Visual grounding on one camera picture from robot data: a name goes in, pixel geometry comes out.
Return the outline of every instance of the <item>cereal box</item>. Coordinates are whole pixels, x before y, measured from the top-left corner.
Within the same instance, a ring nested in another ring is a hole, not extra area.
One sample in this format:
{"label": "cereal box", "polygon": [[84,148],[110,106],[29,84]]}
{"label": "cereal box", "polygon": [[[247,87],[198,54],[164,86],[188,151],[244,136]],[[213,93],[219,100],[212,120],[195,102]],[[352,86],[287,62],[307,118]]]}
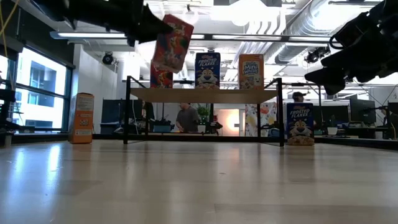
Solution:
{"label": "cereal box", "polygon": [[150,64],[150,87],[173,88],[173,73],[159,69],[159,66]]}
{"label": "cereal box", "polygon": [[220,53],[197,53],[195,88],[220,89]]}
{"label": "cereal box", "polygon": [[239,87],[244,90],[264,89],[264,57],[262,54],[239,56]]}
{"label": "cereal box", "polygon": [[163,22],[173,27],[174,31],[157,36],[152,63],[161,69],[178,73],[182,69],[187,54],[193,26],[172,15],[164,16]]}
{"label": "cereal box", "polygon": [[287,103],[287,144],[312,146],[313,136],[312,103]]}

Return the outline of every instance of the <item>person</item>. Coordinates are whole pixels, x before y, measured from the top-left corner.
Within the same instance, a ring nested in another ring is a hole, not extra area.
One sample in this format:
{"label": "person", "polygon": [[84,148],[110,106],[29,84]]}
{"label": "person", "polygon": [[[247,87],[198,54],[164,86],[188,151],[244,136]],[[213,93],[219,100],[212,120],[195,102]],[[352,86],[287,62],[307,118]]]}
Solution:
{"label": "person", "polygon": [[304,94],[304,93],[301,93],[301,92],[294,92],[293,93],[293,100],[294,100],[294,103],[303,103],[304,102],[304,96],[305,96],[306,94]]}
{"label": "person", "polygon": [[[387,111],[386,110],[381,110],[381,113],[384,115],[384,121],[383,121],[383,126],[384,128],[390,128],[387,125]],[[396,133],[395,133],[395,137],[394,137],[394,131],[392,132],[392,134],[390,136],[386,136],[386,139],[394,139],[396,138],[397,135],[397,128],[398,128],[398,114],[395,113],[391,113],[390,112],[390,123],[393,125],[393,127],[396,129]]]}
{"label": "person", "polygon": [[190,103],[181,103],[180,107],[175,125],[181,132],[198,132],[200,119],[196,109]]}

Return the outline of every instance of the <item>ceiling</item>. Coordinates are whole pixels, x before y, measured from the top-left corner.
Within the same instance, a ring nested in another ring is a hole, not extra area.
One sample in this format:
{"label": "ceiling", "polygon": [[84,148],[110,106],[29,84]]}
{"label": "ceiling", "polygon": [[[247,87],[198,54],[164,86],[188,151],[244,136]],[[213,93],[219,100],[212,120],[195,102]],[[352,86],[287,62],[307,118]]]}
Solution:
{"label": "ceiling", "polygon": [[[280,28],[276,29],[275,27],[273,27],[273,25],[277,24],[279,27],[283,28],[286,26],[286,24],[288,25],[292,24],[293,26],[295,20],[297,20],[297,18],[300,18],[300,16],[296,18],[295,15],[300,12],[301,8],[303,8],[306,5],[306,3],[308,3],[308,0],[295,0],[295,1],[285,0],[284,1],[285,4],[283,5],[282,9],[274,13],[274,11],[270,11],[270,9],[266,8],[265,5],[262,6],[260,0],[239,0],[234,4],[244,1],[256,7],[247,8],[244,7],[245,5],[243,4],[238,7],[239,11],[237,12],[233,11],[230,6],[214,6],[213,0],[211,1],[204,0],[204,1],[192,1],[190,3],[191,5],[190,8],[193,12],[187,12],[188,1],[179,1],[180,3],[173,2],[172,0],[148,1],[148,4],[152,13],[154,13],[159,18],[163,18],[165,14],[173,14],[183,20],[186,20],[187,22],[194,22],[195,20],[197,20],[194,23],[195,26],[194,33],[196,34],[205,34],[205,33],[247,34],[253,32],[253,30],[254,34],[258,34],[259,32],[262,32],[261,34],[268,34],[268,32],[271,29],[274,29],[271,30],[271,34],[280,34],[282,31],[284,31],[284,29],[278,30]],[[315,1],[326,2],[326,0],[314,0],[314,2]],[[72,31],[72,29],[68,27],[66,23],[54,22],[48,19],[45,15],[41,14],[38,10],[36,10],[36,8],[33,7],[28,2],[28,0],[21,0],[19,4],[27,12],[39,18],[41,21],[53,27],[55,30],[60,32]],[[326,20],[336,20],[332,19],[333,18],[332,13],[341,12],[341,9],[344,9],[347,12],[348,14],[348,16],[346,16],[347,18],[352,18],[358,15],[358,13],[361,11],[369,10],[369,6],[368,7],[338,6],[337,8],[337,6],[327,6],[326,4],[325,7],[323,7],[319,12],[319,14],[322,14],[321,12],[328,11],[327,13],[323,13],[322,23],[327,24],[328,22]],[[247,21],[247,22],[244,21],[246,18],[250,17],[252,17],[253,20],[259,18],[261,19],[261,21],[267,21],[267,22],[260,23],[259,25],[258,23],[255,23],[253,21]],[[324,31],[324,34],[327,35],[333,32],[337,28],[341,27],[344,23],[345,22],[335,22],[335,24],[333,25],[329,24],[330,26],[329,30],[328,32]],[[84,22],[79,22],[76,31],[104,32],[104,28],[93,26],[91,24],[87,24]],[[118,60],[124,60],[126,56],[129,55],[129,52],[134,51],[135,53],[140,55],[142,59],[141,75],[143,75],[145,79],[149,78],[149,62],[153,56],[155,42],[149,42],[137,45],[135,49],[129,47],[125,40],[98,39],[98,40],[79,40],[79,41],[74,40],[74,42],[83,44],[85,51],[98,55],[99,57],[101,55],[104,55],[105,52],[113,51],[114,56],[118,58]],[[236,60],[240,48],[244,45],[245,45],[244,42],[237,42],[237,41],[191,41],[189,52],[185,60],[186,68],[188,70],[187,74],[190,73],[189,71],[194,70],[195,53],[206,52],[208,49],[215,49],[216,52],[221,53],[221,58],[224,63],[221,74],[222,77],[227,77],[226,74],[229,68],[231,69],[231,71],[233,71],[229,73],[234,74],[235,73],[234,71],[236,69],[233,68],[234,64],[232,62]],[[265,45],[263,47],[264,51],[261,53],[268,54],[272,48],[271,44],[267,45],[264,44],[264,45]],[[259,43],[256,43],[255,45],[253,45],[254,51],[256,50],[256,48],[260,49],[261,45]],[[322,65],[320,63],[316,63],[308,67],[306,63],[303,62],[303,55],[305,55],[306,52],[308,51],[308,47],[304,47],[303,49],[304,50],[301,53],[299,52],[299,54],[296,55],[296,57],[294,57],[294,59],[291,62],[289,62],[287,65],[275,64],[273,60],[271,62],[267,62],[265,67],[266,80],[270,80],[274,77],[283,77],[285,82],[296,82],[296,80],[303,80],[303,76],[307,72],[321,68]],[[227,78],[228,79],[224,79],[224,81],[231,81],[231,82],[236,81],[236,75],[232,75],[231,77]]]}

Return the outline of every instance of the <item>window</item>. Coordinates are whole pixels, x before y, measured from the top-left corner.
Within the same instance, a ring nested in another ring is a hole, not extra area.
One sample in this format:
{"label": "window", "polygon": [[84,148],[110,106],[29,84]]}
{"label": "window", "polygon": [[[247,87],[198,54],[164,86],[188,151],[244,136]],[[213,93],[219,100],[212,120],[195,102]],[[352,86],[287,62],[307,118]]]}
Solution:
{"label": "window", "polygon": [[62,128],[67,68],[29,49],[19,54],[16,103],[12,115],[20,125]]}

